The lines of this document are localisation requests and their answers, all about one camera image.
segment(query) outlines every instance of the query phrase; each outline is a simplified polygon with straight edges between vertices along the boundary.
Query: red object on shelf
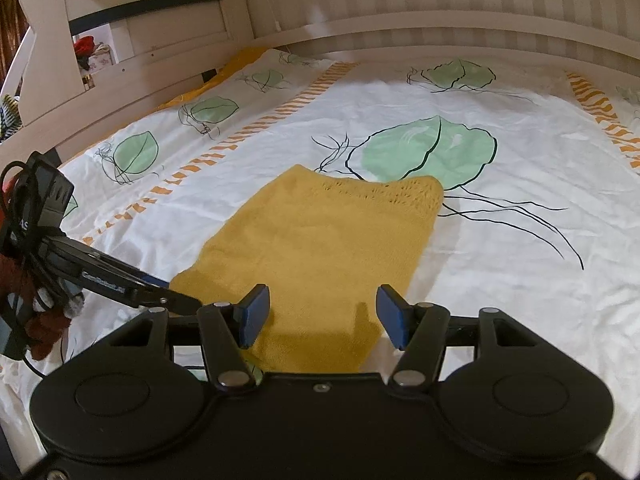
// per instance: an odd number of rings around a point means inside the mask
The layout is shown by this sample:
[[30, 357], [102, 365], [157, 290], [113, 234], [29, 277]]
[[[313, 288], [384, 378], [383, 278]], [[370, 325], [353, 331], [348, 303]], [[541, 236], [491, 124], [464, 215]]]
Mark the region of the red object on shelf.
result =
[[85, 36], [74, 43], [76, 57], [90, 56], [95, 49], [94, 37]]

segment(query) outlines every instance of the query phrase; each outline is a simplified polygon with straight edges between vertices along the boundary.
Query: orange striped border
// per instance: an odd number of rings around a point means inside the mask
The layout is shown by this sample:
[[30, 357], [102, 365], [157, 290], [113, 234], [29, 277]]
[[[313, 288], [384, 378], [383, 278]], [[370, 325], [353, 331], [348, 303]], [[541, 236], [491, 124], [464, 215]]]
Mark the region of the orange striped border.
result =
[[629, 159], [631, 168], [640, 174], [640, 137], [634, 137], [633, 132], [618, 121], [613, 104], [602, 90], [579, 74], [567, 72], [566, 76], [582, 109], [594, 117], [611, 142]]
[[197, 173], [209, 166], [215, 166], [221, 158], [226, 157], [229, 151], [233, 151], [238, 148], [238, 144], [240, 142], [243, 142], [248, 137], [254, 136], [261, 131], [268, 129], [278, 121], [286, 119], [298, 110], [304, 108], [306, 105], [313, 102], [319, 95], [322, 95], [331, 88], [334, 83], [347, 75], [350, 70], [357, 65], [357, 63], [344, 62], [336, 62], [332, 64], [318, 79], [311, 83], [306, 90], [300, 92], [286, 103], [273, 109], [267, 115], [264, 115], [253, 123], [242, 127], [225, 140], [221, 140], [215, 146], [211, 146], [205, 153], [197, 156], [196, 158], [192, 158], [187, 164], [181, 166], [178, 171], [175, 171], [170, 178], [164, 179], [162, 181], [162, 186], [155, 186], [153, 189], [149, 190], [149, 192], [136, 203], [128, 205], [124, 208], [124, 211], [114, 215], [101, 227], [84, 236], [82, 241], [87, 245], [91, 245], [94, 243], [95, 237], [103, 234], [107, 229], [116, 225], [117, 222], [133, 220], [136, 215], [145, 212], [149, 205], [155, 204], [159, 197], [174, 192], [175, 188], [172, 186], [180, 186], [182, 181], [190, 176], [190, 174]]

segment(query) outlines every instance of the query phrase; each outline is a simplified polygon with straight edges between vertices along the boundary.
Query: white bedsheet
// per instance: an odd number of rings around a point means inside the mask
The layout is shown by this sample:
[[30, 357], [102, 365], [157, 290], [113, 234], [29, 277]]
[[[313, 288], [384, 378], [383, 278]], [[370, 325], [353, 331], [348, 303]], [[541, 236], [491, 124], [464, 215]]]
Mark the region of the white bedsheet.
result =
[[[217, 121], [209, 134], [198, 131], [197, 108], [186, 124], [179, 107], [169, 108], [67, 164], [78, 208], [62, 227], [170, 280], [249, 197], [293, 164], [366, 180], [433, 171], [453, 187], [441, 212], [450, 216], [436, 222], [407, 299], [462, 316], [500, 308], [601, 377], [616, 411], [600, 455], [631, 476], [640, 468], [638, 175], [578, 104], [564, 73], [494, 60], [430, 71], [450, 61], [337, 65], [322, 77], [331, 62], [268, 51], [197, 99], [217, 96], [238, 106], [218, 121], [233, 105], [212, 101], [220, 110], [209, 113]], [[318, 77], [314, 92], [294, 98]], [[631, 105], [612, 102], [627, 106], [620, 120], [631, 114], [626, 126], [633, 129]], [[410, 126], [392, 130], [402, 124]], [[255, 133], [238, 136], [243, 131]], [[419, 168], [438, 134], [437, 150]], [[138, 149], [142, 155], [127, 155]], [[385, 160], [385, 153], [393, 156]], [[88, 294], [68, 354], [135, 313]], [[364, 368], [388, 374], [396, 359], [382, 338]], [[447, 368], [465, 360], [465, 349], [449, 351]], [[36, 380], [22, 364], [2, 365], [2, 426], [26, 466], [41, 451], [23, 413]]]

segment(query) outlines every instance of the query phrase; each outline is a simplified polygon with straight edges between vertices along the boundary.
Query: yellow cloth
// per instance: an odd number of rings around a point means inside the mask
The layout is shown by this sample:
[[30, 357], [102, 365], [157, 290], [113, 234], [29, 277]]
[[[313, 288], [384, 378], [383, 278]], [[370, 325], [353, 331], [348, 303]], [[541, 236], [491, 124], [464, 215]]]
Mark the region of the yellow cloth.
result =
[[[204, 92], [206, 92], [207, 90], [211, 90], [212, 88], [218, 86], [220, 83], [225, 82], [233, 74], [235, 74], [236, 72], [239, 72], [248, 64], [258, 61], [258, 59], [260, 59], [260, 56], [262, 56], [262, 54], [264, 54], [267, 50], [268, 48], [265, 46], [249, 46], [247, 48], [242, 49], [240, 52], [238, 52], [235, 56], [233, 56], [229, 60], [229, 62], [224, 66], [224, 68], [220, 70], [220, 72], [218, 72], [215, 76], [213, 76], [209, 81], [204, 83], [204, 85], [202, 85], [199, 88], [196, 88], [195, 90], [191, 90], [189, 92], [186, 92], [184, 94], [180, 94], [174, 97], [170, 101], [159, 105], [158, 107], [154, 108], [150, 112], [146, 112], [145, 114], [141, 115], [139, 118], [136, 119], [136, 121], [144, 119], [148, 115], [151, 115], [155, 112], [159, 112], [160, 110], [165, 110], [166, 108], [171, 108], [172, 106], [177, 106], [182, 104], [185, 101], [191, 101], [192, 99], [199, 97], [200, 95], [204, 94]], [[136, 121], [131, 121], [129, 123], [123, 124], [121, 127], [117, 128], [116, 130], [113, 130], [107, 134], [104, 134], [103, 136], [100, 137], [99, 140], [95, 141], [91, 146], [88, 146], [87, 148], [83, 148], [80, 152], [76, 153], [69, 160], [66, 160], [65, 162], [63, 162], [60, 168], [63, 168], [72, 160], [74, 160], [75, 158], [78, 158], [80, 155], [86, 152], [86, 150], [90, 150], [92, 147], [97, 146], [98, 144], [103, 142], [104, 139], [111, 137], [113, 134], [116, 134], [119, 130], [126, 128], [127, 126], [129, 126], [130, 124], [133, 124]]]
[[375, 295], [404, 293], [442, 204], [424, 176], [375, 184], [294, 166], [204, 245], [171, 289], [238, 302], [256, 283], [271, 315], [250, 360], [281, 372], [356, 372], [380, 337]]

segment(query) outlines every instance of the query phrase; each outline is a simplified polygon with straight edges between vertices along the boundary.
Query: black cable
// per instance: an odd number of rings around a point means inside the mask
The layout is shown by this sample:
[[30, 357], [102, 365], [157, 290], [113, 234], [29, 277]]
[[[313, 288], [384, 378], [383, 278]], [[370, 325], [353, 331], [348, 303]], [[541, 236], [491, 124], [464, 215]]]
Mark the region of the black cable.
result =
[[[16, 160], [14, 162], [9, 163], [2, 173], [0, 174], [0, 185], [4, 186], [4, 181], [8, 173], [14, 168], [21, 168], [20, 175], [18, 176], [17, 184], [20, 182], [20, 176], [24, 174], [25, 182], [27, 187], [27, 197], [26, 203], [23, 204], [28, 205], [29, 216], [26, 219], [26, 225], [20, 224], [20, 221], [23, 220], [21, 212], [17, 210], [18, 200], [15, 195], [14, 188], [14, 199], [10, 200], [7, 204], [4, 201], [4, 197], [0, 200], [0, 208], [4, 213], [5, 220], [9, 222], [12, 230], [12, 235], [15, 236], [15, 244], [17, 249], [24, 255], [26, 261], [28, 263], [28, 271], [30, 275], [35, 278], [38, 282], [39, 286], [43, 286], [47, 289], [47, 291], [52, 296], [55, 304], [67, 304], [70, 301], [68, 294], [65, 290], [60, 286], [58, 280], [52, 276], [47, 269], [42, 265], [39, 256], [36, 251], [36, 243], [44, 234], [44, 229], [38, 227], [38, 218], [36, 218], [36, 213], [39, 210], [38, 208], [38, 200], [40, 199], [40, 195], [38, 193], [38, 180], [33, 168], [27, 166], [24, 162]], [[40, 295], [36, 292], [36, 298], [40, 306], [42, 306], [45, 310], [48, 310], [49, 307], [44, 304]]]
[[27, 359], [27, 356], [24, 356], [22, 360], [24, 364], [27, 365], [27, 368], [31, 370], [34, 374], [36, 374], [38, 377], [40, 377], [41, 379], [44, 379], [46, 377], [45, 374], [43, 374], [40, 370], [37, 370], [36, 367], [29, 362], [29, 360]]
[[62, 337], [60, 338], [60, 361], [62, 361], [62, 364], [65, 363], [65, 353], [62, 350], [64, 341], [65, 341], [65, 335], [63, 334]]
[[40, 295], [40, 291], [41, 291], [41, 289], [36, 289], [35, 300], [38, 302], [38, 304], [40, 305], [41, 309], [44, 311], [44, 310], [49, 309], [50, 306], [46, 301], [44, 301], [42, 299], [42, 296]]

